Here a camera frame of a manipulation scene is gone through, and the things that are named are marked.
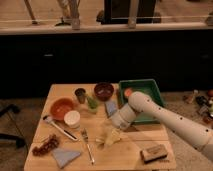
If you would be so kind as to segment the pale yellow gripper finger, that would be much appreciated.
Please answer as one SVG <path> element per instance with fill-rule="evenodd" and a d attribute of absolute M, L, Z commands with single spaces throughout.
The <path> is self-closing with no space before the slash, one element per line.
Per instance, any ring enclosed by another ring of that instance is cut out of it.
<path fill-rule="evenodd" d="M 105 126 L 102 129 L 102 137 L 104 140 L 104 146 L 109 147 L 121 140 L 120 130 L 112 126 Z"/>

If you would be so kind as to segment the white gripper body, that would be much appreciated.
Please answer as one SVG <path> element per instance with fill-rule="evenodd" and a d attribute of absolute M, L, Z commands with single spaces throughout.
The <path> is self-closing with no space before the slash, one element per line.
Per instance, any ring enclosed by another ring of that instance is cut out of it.
<path fill-rule="evenodd" d="M 109 120 L 113 126 L 120 129 L 126 130 L 131 123 L 136 119 L 137 112 L 133 110 L 128 104 L 125 104 L 122 108 L 117 110 Z"/>

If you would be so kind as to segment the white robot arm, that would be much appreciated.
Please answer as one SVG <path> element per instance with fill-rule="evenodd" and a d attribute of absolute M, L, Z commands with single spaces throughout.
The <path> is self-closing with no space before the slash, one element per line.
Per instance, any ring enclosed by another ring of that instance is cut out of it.
<path fill-rule="evenodd" d="M 159 106 L 143 92 L 133 92 L 128 97 L 128 102 L 108 120 L 113 127 L 124 131 L 141 114 L 156 118 L 213 162 L 213 129 Z"/>

